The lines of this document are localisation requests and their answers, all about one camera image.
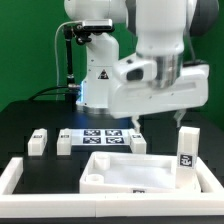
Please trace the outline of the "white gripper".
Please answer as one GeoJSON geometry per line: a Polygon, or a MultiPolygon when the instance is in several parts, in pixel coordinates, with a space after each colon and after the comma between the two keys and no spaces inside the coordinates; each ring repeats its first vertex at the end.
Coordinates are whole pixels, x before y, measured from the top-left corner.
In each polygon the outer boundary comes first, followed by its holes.
{"type": "Polygon", "coordinates": [[[178,110],[177,127],[186,111],[180,109],[203,106],[208,100],[207,64],[185,67],[175,83],[165,89],[154,89],[148,82],[124,82],[114,76],[109,88],[109,113],[116,119],[131,117],[136,133],[140,133],[140,115],[178,110]]]}

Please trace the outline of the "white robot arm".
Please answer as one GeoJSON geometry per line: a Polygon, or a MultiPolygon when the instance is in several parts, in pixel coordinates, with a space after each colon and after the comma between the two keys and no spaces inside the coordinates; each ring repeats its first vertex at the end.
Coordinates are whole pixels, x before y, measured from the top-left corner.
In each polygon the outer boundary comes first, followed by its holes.
{"type": "Polygon", "coordinates": [[[184,39],[208,32],[218,0],[64,0],[64,8],[87,48],[80,110],[137,120],[208,100],[209,65],[183,62],[184,39]]]}

